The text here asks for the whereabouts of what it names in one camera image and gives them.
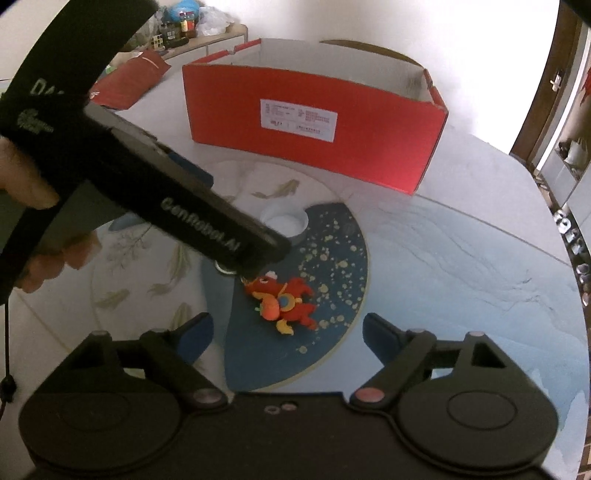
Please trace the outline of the person's left hand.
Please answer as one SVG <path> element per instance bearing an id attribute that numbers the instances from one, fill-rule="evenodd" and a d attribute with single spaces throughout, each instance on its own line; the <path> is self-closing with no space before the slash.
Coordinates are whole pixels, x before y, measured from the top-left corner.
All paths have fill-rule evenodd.
<path id="1" fill-rule="evenodd" d="M 8 139 L 1 138 L 1 189 L 21 204 L 37 210 L 54 207 L 58 194 L 41 178 L 33 163 Z M 101 250 L 97 232 L 68 240 L 57 252 L 35 254 L 16 281 L 25 293 L 38 290 L 56 278 L 65 266 L 79 270 Z"/>

